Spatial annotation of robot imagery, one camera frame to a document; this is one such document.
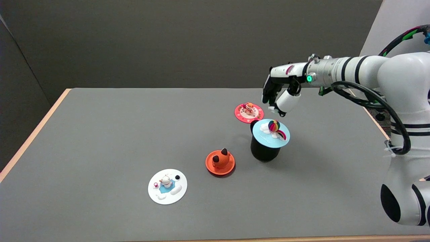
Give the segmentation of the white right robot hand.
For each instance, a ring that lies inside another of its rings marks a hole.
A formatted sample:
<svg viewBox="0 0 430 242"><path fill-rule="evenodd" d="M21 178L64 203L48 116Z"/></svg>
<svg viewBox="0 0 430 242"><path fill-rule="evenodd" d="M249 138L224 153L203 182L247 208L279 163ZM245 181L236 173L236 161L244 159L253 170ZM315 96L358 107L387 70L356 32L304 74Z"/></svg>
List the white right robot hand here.
<svg viewBox="0 0 430 242"><path fill-rule="evenodd" d="M269 110L285 117L298 104L301 84L306 82L308 63L288 63L271 67L262 91L262 102Z"/></svg>

